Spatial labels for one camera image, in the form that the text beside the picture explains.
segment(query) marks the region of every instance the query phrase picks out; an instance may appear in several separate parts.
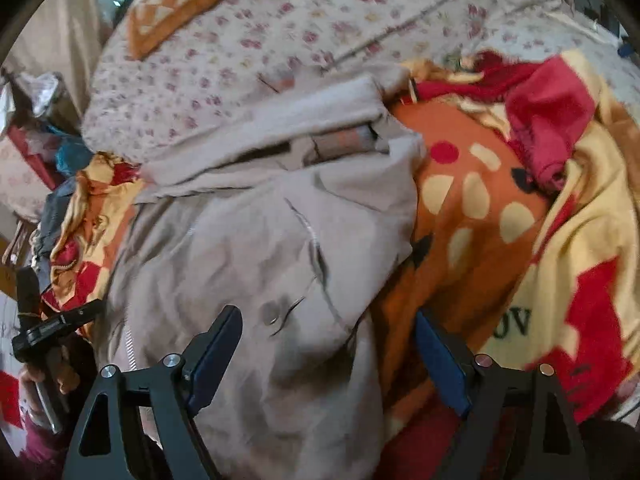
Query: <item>silver bolt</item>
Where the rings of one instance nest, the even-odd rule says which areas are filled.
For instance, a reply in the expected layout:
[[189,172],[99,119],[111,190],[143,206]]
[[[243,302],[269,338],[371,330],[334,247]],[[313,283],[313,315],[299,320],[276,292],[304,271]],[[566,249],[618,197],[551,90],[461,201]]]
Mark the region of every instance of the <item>silver bolt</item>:
[[164,359],[162,359],[162,364],[167,368],[173,368],[174,366],[177,366],[179,362],[180,362],[179,354],[169,354]]
[[540,365],[540,373],[546,375],[547,377],[551,377],[556,373],[552,365],[548,365],[547,363],[542,363]]
[[476,364],[481,366],[482,368],[488,368],[492,364],[494,364],[494,360],[491,359],[491,356],[487,354],[478,354],[476,356]]
[[116,367],[113,365],[106,365],[101,371],[100,375],[105,379],[113,377],[116,374]]

